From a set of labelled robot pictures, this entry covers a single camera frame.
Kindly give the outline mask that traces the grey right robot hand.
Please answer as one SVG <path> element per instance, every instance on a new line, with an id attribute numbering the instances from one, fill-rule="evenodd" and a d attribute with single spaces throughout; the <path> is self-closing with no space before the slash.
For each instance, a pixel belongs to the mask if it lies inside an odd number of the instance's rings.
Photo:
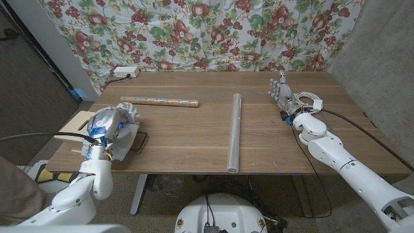
<path id="1" fill-rule="evenodd" d="M 284 71 L 279 72 L 279 77 L 279 81 L 270 79 L 270 86 L 272 90 L 268 93 L 277 102 L 279 108 L 281 109 L 281 119 L 291 124 L 294 119 L 301 114 L 301 107 L 297 103 L 296 97 L 286 83 Z"/>

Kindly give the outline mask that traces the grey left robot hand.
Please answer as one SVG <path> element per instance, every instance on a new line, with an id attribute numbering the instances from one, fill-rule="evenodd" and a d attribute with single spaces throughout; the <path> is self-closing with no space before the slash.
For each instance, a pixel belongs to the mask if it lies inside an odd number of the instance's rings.
<path id="1" fill-rule="evenodd" d="M 138 122 L 139 113 L 133 107 L 128 111 L 124 107 L 108 107 L 92 116 L 87 125 L 88 136 L 97 139 L 104 136 L 107 140 L 126 138 Z"/>

